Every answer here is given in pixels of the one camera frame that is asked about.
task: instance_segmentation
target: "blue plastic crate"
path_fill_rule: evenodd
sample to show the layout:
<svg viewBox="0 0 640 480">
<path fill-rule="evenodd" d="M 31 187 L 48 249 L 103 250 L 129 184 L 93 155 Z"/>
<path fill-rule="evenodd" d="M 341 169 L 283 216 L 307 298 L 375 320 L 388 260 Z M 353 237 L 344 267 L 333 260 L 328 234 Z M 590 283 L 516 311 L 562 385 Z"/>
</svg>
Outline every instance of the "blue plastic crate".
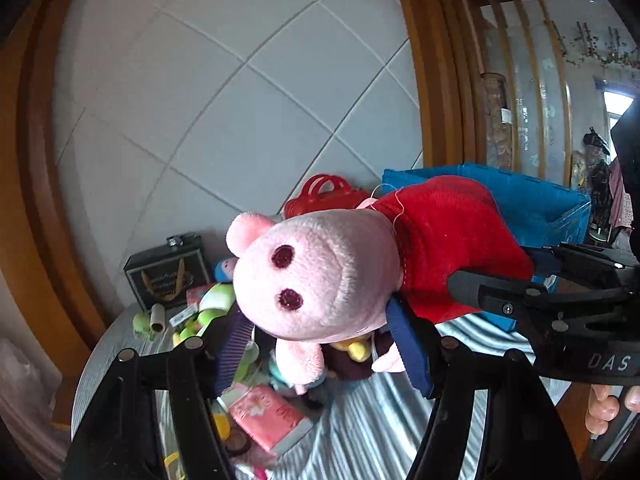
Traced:
<svg viewBox="0 0 640 480">
<path fill-rule="evenodd" d="M 588 195 L 532 176 L 465 163 L 424 170 L 385 170 L 382 182 L 399 189 L 444 174 L 464 176 L 484 184 L 520 245 L 542 247 L 584 241 L 591 213 Z M 382 189 L 391 191 L 389 186 Z M 534 281 L 541 283 L 543 280 L 536 276 Z M 486 313 L 480 316 L 504 330 L 513 330 L 515 325 L 513 320 L 502 316 Z"/>
</svg>

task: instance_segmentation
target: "string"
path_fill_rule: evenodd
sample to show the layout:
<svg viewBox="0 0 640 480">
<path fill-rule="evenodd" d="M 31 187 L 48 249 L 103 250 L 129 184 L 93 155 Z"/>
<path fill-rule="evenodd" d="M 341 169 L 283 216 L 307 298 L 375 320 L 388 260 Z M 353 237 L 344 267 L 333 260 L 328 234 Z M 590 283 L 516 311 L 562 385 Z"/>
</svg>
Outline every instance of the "string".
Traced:
<svg viewBox="0 0 640 480">
<path fill-rule="evenodd" d="M 398 193 L 400 193 L 400 189 L 398 189 L 396 186 L 393 186 L 392 184 L 388 184 L 386 182 L 383 182 L 382 184 L 378 184 L 373 191 L 371 192 L 371 196 L 369 197 L 369 199 L 373 199 L 373 195 L 374 193 L 378 190 L 379 187 L 382 186 L 389 186 L 392 189 L 396 190 L 396 192 L 394 193 L 394 196 L 396 197 L 396 200 L 398 200 L 398 203 L 402 206 L 402 211 L 399 212 L 396 217 L 394 218 L 394 221 L 391 222 L 391 227 L 393 228 L 394 232 L 396 233 L 396 235 L 398 234 L 398 232 L 396 232 L 396 220 L 398 220 L 403 214 L 404 214 L 404 204 L 402 202 L 400 202 L 400 199 L 398 198 Z M 373 211 L 378 211 L 375 207 L 373 207 L 373 204 L 369 204 L 370 208 L 373 209 Z"/>
</svg>

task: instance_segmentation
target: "red basket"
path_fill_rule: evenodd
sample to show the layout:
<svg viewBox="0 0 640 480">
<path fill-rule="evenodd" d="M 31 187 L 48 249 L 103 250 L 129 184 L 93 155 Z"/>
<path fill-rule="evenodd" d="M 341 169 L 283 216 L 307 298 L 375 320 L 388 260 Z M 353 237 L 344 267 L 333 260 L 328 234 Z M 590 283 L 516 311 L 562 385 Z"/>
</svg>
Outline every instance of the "red basket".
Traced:
<svg viewBox="0 0 640 480">
<path fill-rule="evenodd" d="M 321 187 L 327 182 L 331 182 L 334 188 L 320 193 Z M 318 174 L 305 182 L 299 197 L 285 204 L 284 218 L 326 209 L 356 209 L 369 195 L 364 189 L 353 189 L 341 176 Z"/>
</svg>

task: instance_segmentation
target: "red plush dress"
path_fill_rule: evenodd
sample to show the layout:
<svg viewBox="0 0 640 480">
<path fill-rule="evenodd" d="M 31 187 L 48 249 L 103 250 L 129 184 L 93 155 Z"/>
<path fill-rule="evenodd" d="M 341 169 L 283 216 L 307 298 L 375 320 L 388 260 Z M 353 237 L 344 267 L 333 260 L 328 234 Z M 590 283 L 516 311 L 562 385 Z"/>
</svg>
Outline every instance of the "red plush dress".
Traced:
<svg viewBox="0 0 640 480">
<path fill-rule="evenodd" d="M 400 292 L 418 316 L 432 323 L 476 312 L 449 296 L 447 279 L 456 270 L 532 277 L 531 260 L 507 229 L 489 190 L 475 180 L 436 176 L 392 191 L 372 208 L 395 221 L 404 269 Z"/>
</svg>

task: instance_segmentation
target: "pink plush pig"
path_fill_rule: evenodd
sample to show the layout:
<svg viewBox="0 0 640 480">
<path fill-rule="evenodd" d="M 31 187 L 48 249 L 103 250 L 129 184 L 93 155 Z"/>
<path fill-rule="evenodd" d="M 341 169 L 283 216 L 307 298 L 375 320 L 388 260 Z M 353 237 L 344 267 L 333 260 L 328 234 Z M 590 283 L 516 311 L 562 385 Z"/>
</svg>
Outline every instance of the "pink plush pig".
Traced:
<svg viewBox="0 0 640 480">
<path fill-rule="evenodd" d="M 295 384 L 322 374 L 320 343 L 383 326 L 386 302 L 402 283 L 392 225 L 373 210 L 319 211 L 281 224 L 243 213 L 226 241 L 239 257 L 238 305 L 278 338 L 278 366 Z"/>
<path fill-rule="evenodd" d="M 532 274 L 489 191 L 457 176 L 434 177 L 356 210 L 318 211 L 280 224 L 243 213 L 226 242 L 239 257 L 240 309 L 278 338 L 278 367 L 300 385 L 324 371 L 320 344 L 383 326 L 395 291 L 417 316 L 438 323 L 474 311 L 449 296 L 447 279 L 456 270 L 522 280 Z M 404 370 L 396 345 L 372 368 Z"/>
</svg>

